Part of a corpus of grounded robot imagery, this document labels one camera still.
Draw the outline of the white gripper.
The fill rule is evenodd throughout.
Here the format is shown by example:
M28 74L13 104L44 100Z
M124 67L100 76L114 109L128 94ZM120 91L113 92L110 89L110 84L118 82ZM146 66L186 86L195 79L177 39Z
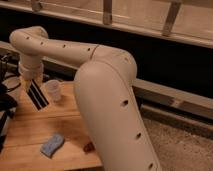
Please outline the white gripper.
M37 76L34 81L36 82L36 84L41 87L42 86L42 82L43 82L43 75L39 75ZM23 77L20 77L20 83L21 83L21 87L22 89L27 92L30 88L30 85L32 83L31 80L25 80Z

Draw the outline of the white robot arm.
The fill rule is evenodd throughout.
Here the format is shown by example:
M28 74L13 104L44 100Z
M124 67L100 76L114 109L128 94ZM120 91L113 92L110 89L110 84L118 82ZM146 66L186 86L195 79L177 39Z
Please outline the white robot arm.
M50 39L40 26L17 29L9 41L27 81L41 75L44 56L77 70L76 104L105 171L163 171L135 99L137 65L129 52Z

